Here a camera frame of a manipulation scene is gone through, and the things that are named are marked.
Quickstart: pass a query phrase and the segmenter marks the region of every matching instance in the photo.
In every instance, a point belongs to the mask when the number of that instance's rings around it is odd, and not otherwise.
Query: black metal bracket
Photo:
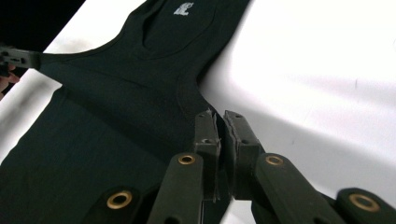
[[[266,153],[247,120],[226,111],[222,153],[229,195],[252,201],[257,223],[394,223],[396,210],[371,192],[343,189],[333,200],[317,192],[287,158]],[[195,119],[195,153],[176,155],[169,164],[148,223],[202,223],[205,200],[218,194],[220,138],[216,115]]]

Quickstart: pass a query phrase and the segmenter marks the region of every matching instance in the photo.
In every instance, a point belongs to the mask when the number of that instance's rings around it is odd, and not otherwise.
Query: metal ring
[[[370,203],[369,205],[364,204],[359,202],[359,199],[362,199],[364,201],[367,201]],[[357,207],[368,211],[368,212],[377,212],[379,211],[379,205],[376,201],[374,201],[372,198],[369,198],[365,195],[359,194],[359,193],[354,193],[349,195],[349,200]]]
[[[123,201],[122,203],[117,203],[117,202],[115,202],[115,199],[117,197],[124,197],[125,201]],[[133,198],[133,196],[132,196],[131,191],[129,191],[129,190],[120,191],[118,193],[111,195],[111,197],[109,197],[107,199],[107,207],[109,207],[111,209],[123,208],[132,201],[132,198]]]
[[[195,158],[193,156],[189,156],[189,155],[181,156],[178,158],[178,162],[183,165],[190,165],[195,162]]]
[[[278,156],[267,156],[267,157],[265,157],[265,160],[268,163],[270,163],[271,165],[282,165],[283,164],[283,160]]]

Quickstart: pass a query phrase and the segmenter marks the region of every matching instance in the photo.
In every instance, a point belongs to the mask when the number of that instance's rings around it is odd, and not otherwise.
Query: black plastic part
[[[251,213],[254,216],[257,224],[279,224],[279,220],[276,215],[270,212],[266,207],[261,204],[252,201],[251,202]]]
[[[174,156],[166,170],[148,223],[202,223],[203,169],[204,161],[198,154],[181,153]]]
[[[205,162],[204,199],[213,202],[218,195],[220,140],[216,127],[216,115],[207,110],[195,116],[194,151]]]
[[[0,76],[9,77],[9,64],[23,68],[40,68],[37,52],[0,47]]]
[[[225,111],[225,162],[230,194],[236,200],[251,200],[251,186],[256,182],[254,166],[264,152],[262,144],[240,114]]]
[[[345,223],[285,157],[260,155],[256,177],[281,223]]]
[[[335,206],[348,223],[396,223],[396,210],[381,198],[363,189],[342,189]]]

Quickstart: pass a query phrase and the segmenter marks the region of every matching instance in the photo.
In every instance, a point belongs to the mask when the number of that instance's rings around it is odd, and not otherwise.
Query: tank top
[[[172,156],[192,151],[195,115],[215,111],[196,79],[247,4],[148,0],[102,47],[40,54],[63,86],[0,166],[0,222],[81,223],[110,189],[158,188]]]

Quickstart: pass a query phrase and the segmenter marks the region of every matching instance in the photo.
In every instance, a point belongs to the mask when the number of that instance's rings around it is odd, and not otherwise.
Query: white surface
[[[105,44],[143,0],[87,0],[47,52]],[[396,2],[255,0],[201,85],[320,191],[359,187],[396,206]],[[60,84],[29,71],[0,103],[0,160]],[[254,223],[246,202],[224,223]]]

